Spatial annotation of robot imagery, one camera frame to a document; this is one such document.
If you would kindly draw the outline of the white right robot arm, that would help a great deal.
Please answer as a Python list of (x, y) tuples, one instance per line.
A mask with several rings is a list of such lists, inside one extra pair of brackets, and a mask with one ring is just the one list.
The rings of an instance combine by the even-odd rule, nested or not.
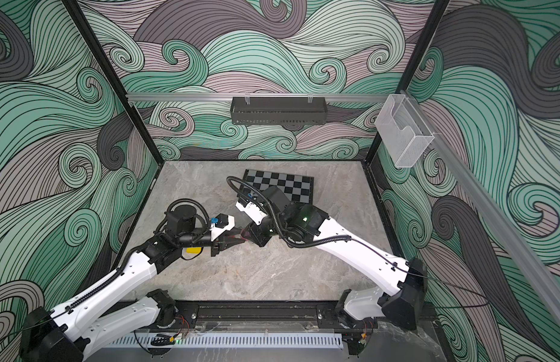
[(310, 203), (292, 202), (278, 187), (264, 191), (243, 183), (234, 189), (236, 207), (251, 219), (245, 238), (265, 246), (278, 236), (293, 249), (323, 250), (362, 273), (375, 285), (346, 290), (335, 312), (341, 324), (385, 318), (404, 330), (415, 330), (427, 291), (426, 267), (418, 258), (387, 253), (347, 230), (327, 212)]

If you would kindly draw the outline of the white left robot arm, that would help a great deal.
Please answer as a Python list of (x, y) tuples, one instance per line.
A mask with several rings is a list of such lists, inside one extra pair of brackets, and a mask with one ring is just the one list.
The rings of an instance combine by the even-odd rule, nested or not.
[(165, 290), (112, 312), (127, 294), (183, 259), (188, 248), (216, 252), (243, 243), (234, 217), (210, 218), (195, 200), (172, 203), (153, 236), (126, 253), (121, 264), (77, 296), (48, 311), (43, 307), (26, 317), (20, 356), (25, 361), (84, 361), (127, 333), (156, 325), (170, 329), (182, 321), (175, 301)]

